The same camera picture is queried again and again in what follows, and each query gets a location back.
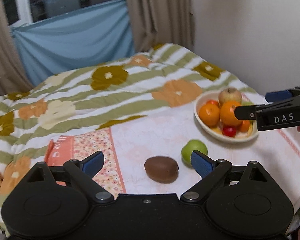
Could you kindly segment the green apple back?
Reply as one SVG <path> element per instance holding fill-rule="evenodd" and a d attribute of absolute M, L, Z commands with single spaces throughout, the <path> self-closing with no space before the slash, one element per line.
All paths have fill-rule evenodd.
<path fill-rule="evenodd" d="M 242 101 L 242 106 L 251 106 L 251 105 L 254 105 L 254 103 L 251 101 Z"/>

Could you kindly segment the small mandarin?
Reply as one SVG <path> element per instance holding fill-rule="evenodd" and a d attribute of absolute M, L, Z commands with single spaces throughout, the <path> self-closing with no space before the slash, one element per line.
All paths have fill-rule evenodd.
<path fill-rule="evenodd" d="M 208 100 L 206 102 L 206 104 L 211 104 L 211 105 L 215 105 L 215 106 L 219 107 L 219 102 L 216 100 Z"/>
<path fill-rule="evenodd" d="M 250 124 L 251 123 L 250 123 L 249 120 L 243 120 L 241 122 L 241 124 L 238 126 L 238 131 L 242 132 L 242 133 L 245 133 L 245 132 L 249 131 Z"/>

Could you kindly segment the large orange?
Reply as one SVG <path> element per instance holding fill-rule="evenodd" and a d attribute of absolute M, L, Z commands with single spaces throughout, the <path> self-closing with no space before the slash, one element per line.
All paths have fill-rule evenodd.
<path fill-rule="evenodd" d="M 238 106 L 241 106 L 241 104 L 237 101 L 227 101 L 222 104 L 220 119 L 224 125 L 237 127 L 242 123 L 242 120 L 238 120 L 234 113 L 235 108 Z"/>

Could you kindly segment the large red-yellow apple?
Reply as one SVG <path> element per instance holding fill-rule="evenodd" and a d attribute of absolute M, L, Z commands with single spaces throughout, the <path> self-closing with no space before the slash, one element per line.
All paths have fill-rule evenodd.
<path fill-rule="evenodd" d="M 228 101 L 236 101 L 238 103 L 242 103 L 242 94 L 236 88 L 228 87 L 218 94 L 218 101 L 220 105 Z"/>

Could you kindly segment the red cherry tomato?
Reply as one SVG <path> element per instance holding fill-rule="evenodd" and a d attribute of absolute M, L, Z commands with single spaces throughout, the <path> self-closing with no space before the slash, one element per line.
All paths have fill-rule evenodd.
<path fill-rule="evenodd" d="M 222 134 L 227 137 L 234 138 L 237 133 L 237 127 L 235 126 L 223 126 Z"/>

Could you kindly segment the small mandarin front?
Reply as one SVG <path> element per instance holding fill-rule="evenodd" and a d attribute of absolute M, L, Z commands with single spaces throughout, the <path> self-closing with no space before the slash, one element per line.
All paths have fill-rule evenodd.
<path fill-rule="evenodd" d="M 219 107 L 219 102 L 216 100 L 208 100 L 206 102 L 206 104 L 211 104 L 211 105 L 215 105 L 215 106 Z"/>

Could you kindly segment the cream duck-print oval plate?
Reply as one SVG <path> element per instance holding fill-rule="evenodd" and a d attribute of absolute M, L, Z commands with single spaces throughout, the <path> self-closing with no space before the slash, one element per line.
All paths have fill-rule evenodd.
<path fill-rule="evenodd" d="M 235 88 L 212 90 L 201 94 L 194 103 L 194 116 L 203 130 L 219 141 L 232 144 L 248 142 L 258 136 L 256 121 L 238 120 L 237 106 L 249 105 Z"/>

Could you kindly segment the pink floral bed sheet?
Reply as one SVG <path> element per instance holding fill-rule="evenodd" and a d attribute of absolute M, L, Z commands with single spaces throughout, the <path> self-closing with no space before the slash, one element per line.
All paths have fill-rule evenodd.
<path fill-rule="evenodd" d="M 82 160 L 96 151 L 104 165 L 94 180 L 111 194 L 181 194 L 200 180 L 191 165 L 191 152 L 234 165 L 258 161 L 281 186 L 295 206 L 300 205 L 300 133 L 294 128 L 253 132 L 245 142 L 216 139 L 204 130 L 194 114 L 194 104 L 170 108 L 94 131 L 80 129 L 53 138 L 45 154 L 51 166 L 69 159 Z M 151 157 L 165 156 L 178 171 L 166 183 L 153 180 L 145 170 Z"/>

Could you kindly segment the brown kiwi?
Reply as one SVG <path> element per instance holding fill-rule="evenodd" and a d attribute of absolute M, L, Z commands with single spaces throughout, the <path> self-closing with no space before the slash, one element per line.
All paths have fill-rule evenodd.
<path fill-rule="evenodd" d="M 147 176 L 157 183 L 169 184 L 174 182 L 179 175 L 177 162 L 166 156 L 154 156 L 144 163 Z"/>

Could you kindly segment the green striped floral quilt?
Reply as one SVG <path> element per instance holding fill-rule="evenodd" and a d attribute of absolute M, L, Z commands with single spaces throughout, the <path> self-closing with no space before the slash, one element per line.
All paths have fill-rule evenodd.
<path fill-rule="evenodd" d="M 76 158 L 102 151 L 96 181 L 124 191 L 110 143 L 110 127 L 193 102 L 208 90 L 254 90 L 235 75 L 172 43 L 48 77 L 28 92 L 0 96 L 0 209 L 6 197 L 57 139 L 89 132 Z M 0 217 L 0 233 L 5 231 Z"/>

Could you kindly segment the beige curtain left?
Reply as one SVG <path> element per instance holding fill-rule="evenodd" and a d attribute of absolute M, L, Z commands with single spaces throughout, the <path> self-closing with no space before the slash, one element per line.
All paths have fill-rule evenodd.
<path fill-rule="evenodd" d="M 11 37 L 4 3 L 0 0 L 0 95 L 27 92 L 32 88 Z"/>

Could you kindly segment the beige curtain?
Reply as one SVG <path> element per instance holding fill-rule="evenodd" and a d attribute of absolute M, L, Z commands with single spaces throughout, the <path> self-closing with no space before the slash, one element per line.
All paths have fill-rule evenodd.
<path fill-rule="evenodd" d="M 134 47 L 148 51 L 159 43 L 174 43 L 187 49 L 194 45 L 191 0 L 126 0 Z"/>
<path fill-rule="evenodd" d="M 4 3 L 0 0 L 0 95 L 27 92 L 32 88 L 11 37 Z"/>

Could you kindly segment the beige curtain right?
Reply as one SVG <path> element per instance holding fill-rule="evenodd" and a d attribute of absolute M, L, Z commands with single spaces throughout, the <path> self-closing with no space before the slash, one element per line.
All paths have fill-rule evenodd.
<path fill-rule="evenodd" d="M 174 43 L 187 49 L 194 45 L 191 0 L 126 0 L 134 47 L 148 51 L 159 43 Z"/>

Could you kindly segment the blue cloth curtain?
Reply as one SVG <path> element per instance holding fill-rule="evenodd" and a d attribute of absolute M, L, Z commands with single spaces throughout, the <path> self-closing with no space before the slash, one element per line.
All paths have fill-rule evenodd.
<path fill-rule="evenodd" d="M 23 27 L 12 36 L 29 81 L 135 53 L 125 0 L 113 0 Z"/>

